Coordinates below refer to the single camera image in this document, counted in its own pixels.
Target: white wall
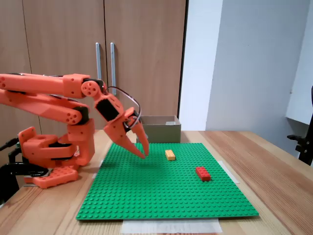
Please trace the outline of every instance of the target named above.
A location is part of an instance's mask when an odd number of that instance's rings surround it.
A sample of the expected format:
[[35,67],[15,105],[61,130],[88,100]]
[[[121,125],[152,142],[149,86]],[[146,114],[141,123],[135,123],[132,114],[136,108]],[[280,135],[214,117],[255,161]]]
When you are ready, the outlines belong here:
[[190,0],[179,120],[182,130],[205,130],[223,0]]
[[296,155],[285,117],[309,0],[224,0],[207,130],[248,130]]
[[310,3],[308,20],[303,38],[297,73],[292,87],[286,116],[309,124],[313,107],[311,88],[313,86],[313,2]]

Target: lego baseplate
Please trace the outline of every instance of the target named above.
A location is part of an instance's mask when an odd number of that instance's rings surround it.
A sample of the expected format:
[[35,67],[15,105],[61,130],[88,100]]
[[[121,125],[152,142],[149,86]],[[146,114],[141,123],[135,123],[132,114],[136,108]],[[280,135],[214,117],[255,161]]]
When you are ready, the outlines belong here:
[[[136,147],[142,151],[141,144]],[[175,161],[168,161],[171,149]],[[211,180],[203,182],[196,167]],[[78,220],[257,216],[258,212],[202,143],[151,143],[140,159],[113,144],[83,202]]]

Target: cabinet door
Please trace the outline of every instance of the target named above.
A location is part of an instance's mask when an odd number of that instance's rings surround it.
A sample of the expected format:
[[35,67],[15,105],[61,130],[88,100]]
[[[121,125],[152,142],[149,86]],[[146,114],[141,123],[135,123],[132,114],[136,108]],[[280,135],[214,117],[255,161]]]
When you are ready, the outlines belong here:
[[[0,73],[31,72],[20,0],[0,1]],[[34,126],[40,133],[38,116],[25,111],[0,105],[0,145],[17,134]],[[0,166],[9,161],[7,154],[14,148],[0,152]]]
[[[104,7],[102,0],[24,1],[25,27],[32,73],[64,75],[89,74],[97,78],[95,43],[102,45],[102,79],[107,82]],[[91,107],[89,117],[102,129],[103,118],[94,110],[93,100],[80,102]],[[66,125],[40,118],[43,134],[62,135]]]
[[[104,0],[108,83],[115,43],[116,86],[144,115],[177,115],[185,17],[184,0]],[[133,106],[117,92],[124,106]]]

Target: table surface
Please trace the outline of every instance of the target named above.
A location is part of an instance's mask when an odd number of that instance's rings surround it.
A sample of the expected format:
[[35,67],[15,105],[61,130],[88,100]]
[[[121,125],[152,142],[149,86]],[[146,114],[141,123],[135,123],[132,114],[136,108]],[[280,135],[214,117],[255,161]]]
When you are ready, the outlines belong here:
[[[135,135],[129,133],[135,142]],[[222,160],[259,217],[220,219],[222,234],[313,234],[313,169],[251,132],[185,131]],[[111,140],[95,133],[95,155],[79,180],[54,188],[22,187],[0,209],[0,234],[119,234],[120,221],[75,219]]]

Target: cabinet handle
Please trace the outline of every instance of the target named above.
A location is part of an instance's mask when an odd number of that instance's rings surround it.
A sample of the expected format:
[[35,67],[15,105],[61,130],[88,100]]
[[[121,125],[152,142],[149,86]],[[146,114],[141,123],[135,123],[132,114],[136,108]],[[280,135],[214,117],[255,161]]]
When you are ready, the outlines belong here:
[[102,80],[99,43],[96,43],[96,59],[97,59],[97,76],[99,80]]
[[[116,87],[116,78],[115,78],[115,45],[114,43],[110,44],[111,46],[111,75],[112,75],[112,86]],[[116,89],[113,88],[112,94],[116,95]]]

